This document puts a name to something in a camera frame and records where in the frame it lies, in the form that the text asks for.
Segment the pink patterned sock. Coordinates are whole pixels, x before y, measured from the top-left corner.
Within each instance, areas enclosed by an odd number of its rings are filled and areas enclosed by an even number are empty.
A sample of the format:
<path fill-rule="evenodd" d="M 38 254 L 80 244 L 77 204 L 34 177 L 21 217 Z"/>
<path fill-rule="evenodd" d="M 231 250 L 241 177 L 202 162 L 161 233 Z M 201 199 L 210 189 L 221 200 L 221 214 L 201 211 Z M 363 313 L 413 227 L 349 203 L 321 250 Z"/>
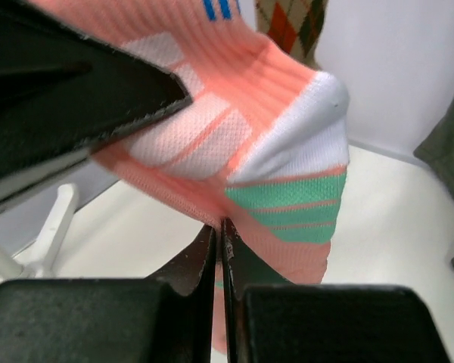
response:
<path fill-rule="evenodd" d="M 349 97 L 334 76 L 251 29 L 234 1 L 102 1 L 95 33 L 177 73 L 193 104 L 98 161 L 242 240 L 289 281 L 326 270 L 349 161 Z"/>

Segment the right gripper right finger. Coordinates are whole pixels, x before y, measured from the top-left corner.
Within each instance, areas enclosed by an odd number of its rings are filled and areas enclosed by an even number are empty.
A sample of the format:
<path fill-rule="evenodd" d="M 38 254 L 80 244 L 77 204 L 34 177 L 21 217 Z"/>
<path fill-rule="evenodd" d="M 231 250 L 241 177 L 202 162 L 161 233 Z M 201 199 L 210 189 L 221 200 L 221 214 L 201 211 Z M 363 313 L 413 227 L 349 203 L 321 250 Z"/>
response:
<path fill-rule="evenodd" d="M 222 221 L 222 267 L 229 362 L 298 362 L 299 288 L 285 280 Z"/>

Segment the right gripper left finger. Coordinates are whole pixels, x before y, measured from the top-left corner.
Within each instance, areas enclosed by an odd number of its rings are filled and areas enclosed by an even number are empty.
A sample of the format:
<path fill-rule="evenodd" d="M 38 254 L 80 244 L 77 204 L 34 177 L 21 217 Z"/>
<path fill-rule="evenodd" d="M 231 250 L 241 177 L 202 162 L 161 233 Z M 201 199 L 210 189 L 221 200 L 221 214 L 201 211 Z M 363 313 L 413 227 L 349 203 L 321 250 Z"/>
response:
<path fill-rule="evenodd" d="M 216 231 L 202 227 L 194 240 L 151 277 L 165 284 L 152 362 L 209 362 L 216 269 Z"/>

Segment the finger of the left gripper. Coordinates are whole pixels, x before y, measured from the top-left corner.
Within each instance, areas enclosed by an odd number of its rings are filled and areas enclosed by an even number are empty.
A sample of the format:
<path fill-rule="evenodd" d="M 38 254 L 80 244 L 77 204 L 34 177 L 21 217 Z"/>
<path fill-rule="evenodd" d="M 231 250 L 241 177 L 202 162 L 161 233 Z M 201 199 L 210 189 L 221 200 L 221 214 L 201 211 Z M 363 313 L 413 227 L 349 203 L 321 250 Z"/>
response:
<path fill-rule="evenodd" d="M 0 212 L 191 102 L 174 73 L 0 1 Z"/>

